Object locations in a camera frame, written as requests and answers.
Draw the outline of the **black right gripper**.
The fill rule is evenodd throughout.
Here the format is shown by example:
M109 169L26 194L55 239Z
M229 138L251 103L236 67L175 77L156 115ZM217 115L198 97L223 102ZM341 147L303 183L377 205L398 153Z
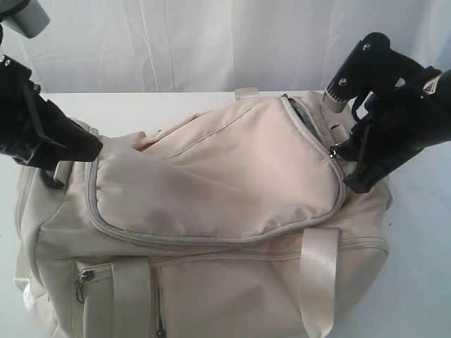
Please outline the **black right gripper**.
M358 194L425 148L450 140L450 71L428 67L366 109L343 144L343 158L356 164L344 182Z

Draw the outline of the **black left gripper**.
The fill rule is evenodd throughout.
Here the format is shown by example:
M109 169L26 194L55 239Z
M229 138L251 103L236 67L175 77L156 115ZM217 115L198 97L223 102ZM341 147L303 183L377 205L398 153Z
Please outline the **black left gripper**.
M11 57L1 57L1 153L20 165L30 165L46 147L54 149L58 161L93 161L102 142L50 100L45 102L50 116L44 131L36 104L41 87L30 80L31 74Z

